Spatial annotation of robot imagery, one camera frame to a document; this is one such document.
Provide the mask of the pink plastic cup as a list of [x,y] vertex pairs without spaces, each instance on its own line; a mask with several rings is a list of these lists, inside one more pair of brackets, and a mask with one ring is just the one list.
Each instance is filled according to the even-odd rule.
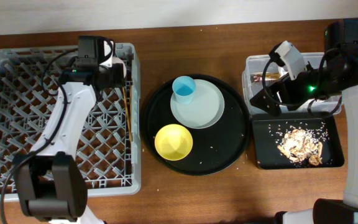
[[112,68],[117,70],[122,75],[124,80],[126,79],[127,68],[126,68],[125,62],[122,59],[120,59],[118,57],[113,57],[112,58]]

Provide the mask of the rice and peanut shell scraps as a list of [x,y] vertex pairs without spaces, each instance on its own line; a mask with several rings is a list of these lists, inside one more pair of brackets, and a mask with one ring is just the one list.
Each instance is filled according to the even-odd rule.
[[323,164],[323,144],[329,140],[324,121],[313,128],[311,122],[284,121],[268,124],[268,137],[273,137],[273,149],[296,166],[306,162],[308,166]]

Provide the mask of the blue plastic cup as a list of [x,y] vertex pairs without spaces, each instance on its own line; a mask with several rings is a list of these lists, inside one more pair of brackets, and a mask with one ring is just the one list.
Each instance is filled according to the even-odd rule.
[[177,102],[189,104],[194,98],[196,83],[194,79],[189,76],[180,76],[174,79],[172,90]]

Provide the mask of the yellow plastic bowl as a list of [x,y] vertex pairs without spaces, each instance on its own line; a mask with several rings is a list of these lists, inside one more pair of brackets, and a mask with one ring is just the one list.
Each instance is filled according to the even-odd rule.
[[155,135],[154,146],[163,159],[179,161],[191,152],[193,137],[184,126],[168,124],[159,129]]

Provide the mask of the white napkin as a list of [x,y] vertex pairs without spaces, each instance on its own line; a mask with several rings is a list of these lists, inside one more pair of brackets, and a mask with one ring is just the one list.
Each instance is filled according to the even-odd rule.
[[286,70],[285,67],[278,67],[278,73],[280,77],[283,77],[288,74],[288,71]]

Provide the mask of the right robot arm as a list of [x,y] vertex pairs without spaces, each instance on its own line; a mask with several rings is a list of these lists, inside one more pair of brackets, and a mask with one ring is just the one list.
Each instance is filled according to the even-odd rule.
[[272,116],[281,108],[296,110],[316,100],[339,96],[345,107],[348,139],[346,188],[340,200],[320,198],[313,208],[278,212],[275,223],[358,223],[358,20],[343,19],[324,31],[324,55],[318,68],[307,65],[302,54],[284,41],[269,52],[269,62],[286,67],[287,74],[250,99]]

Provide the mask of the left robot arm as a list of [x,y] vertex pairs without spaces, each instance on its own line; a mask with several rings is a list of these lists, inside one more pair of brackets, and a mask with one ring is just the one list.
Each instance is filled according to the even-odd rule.
[[113,40],[80,36],[77,53],[59,75],[46,127],[26,155],[14,156],[14,180],[24,215],[41,222],[102,223],[87,206],[88,190],[75,162],[90,111],[107,88],[123,87],[126,66]]

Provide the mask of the grey dishwasher rack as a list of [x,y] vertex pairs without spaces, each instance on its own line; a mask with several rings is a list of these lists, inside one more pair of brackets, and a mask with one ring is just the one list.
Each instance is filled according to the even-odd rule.
[[[0,193],[16,154],[28,153],[42,134],[55,98],[40,87],[56,90],[55,80],[74,55],[73,47],[0,49]],[[127,68],[125,89],[132,85],[129,140],[122,88],[107,89],[89,113],[77,144],[76,163],[90,197],[130,195],[141,186],[140,62],[130,43],[116,45]]]

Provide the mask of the black rectangular tray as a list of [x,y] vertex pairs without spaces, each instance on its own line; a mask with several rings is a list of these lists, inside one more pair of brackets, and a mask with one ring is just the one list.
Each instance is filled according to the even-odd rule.
[[302,129],[310,134],[314,142],[322,143],[321,163],[318,167],[341,167],[344,154],[341,148],[333,116],[326,113],[318,117],[308,113],[288,113],[273,117],[269,114],[255,114],[252,117],[255,141],[255,156],[261,169],[312,168],[308,158],[295,162],[287,158],[278,148],[286,133]]

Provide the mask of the clear plastic storage box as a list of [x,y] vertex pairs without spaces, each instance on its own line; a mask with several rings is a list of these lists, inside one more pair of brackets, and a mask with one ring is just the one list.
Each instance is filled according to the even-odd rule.
[[[318,68],[318,65],[323,57],[323,52],[309,52],[302,53],[305,63],[310,62],[313,68]],[[242,73],[242,89],[244,95],[244,101],[247,105],[249,113],[254,114],[267,114],[263,110],[256,108],[250,104],[250,99],[262,89],[261,81],[256,81],[257,76],[260,76],[264,70],[266,63],[269,60],[268,55],[252,55],[246,59],[246,67]],[[278,73],[278,66],[275,63],[269,65],[267,75],[271,73]],[[266,77],[266,85],[273,83],[275,80],[269,80]],[[308,100],[305,104],[300,106],[295,111],[289,111],[286,106],[280,106],[282,113],[307,113],[307,107],[311,100]],[[311,106],[313,113],[317,112],[331,112],[339,101],[339,96],[332,96],[325,101],[314,102]]]

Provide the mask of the grey round plate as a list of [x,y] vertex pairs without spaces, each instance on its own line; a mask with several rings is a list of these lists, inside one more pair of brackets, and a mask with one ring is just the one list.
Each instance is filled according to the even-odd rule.
[[170,108],[175,119],[182,125],[193,129],[208,128],[223,115],[224,97],[215,84],[202,79],[194,81],[196,90],[192,102],[181,104],[172,94]]

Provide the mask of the round black tray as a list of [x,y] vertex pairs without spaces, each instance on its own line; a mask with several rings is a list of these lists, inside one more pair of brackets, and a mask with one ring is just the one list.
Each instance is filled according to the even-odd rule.
[[169,161],[160,156],[154,143],[157,132],[168,124],[179,123],[170,110],[170,80],[151,94],[142,109],[142,139],[156,160],[169,169],[186,175],[209,175],[229,167],[248,146],[252,134],[249,111],[240,94],[224,81],[202,74],[190,77],[209,81],[222,92],[225,108],[219,121],[205,129],[189,129],[193,147],[185,158]]

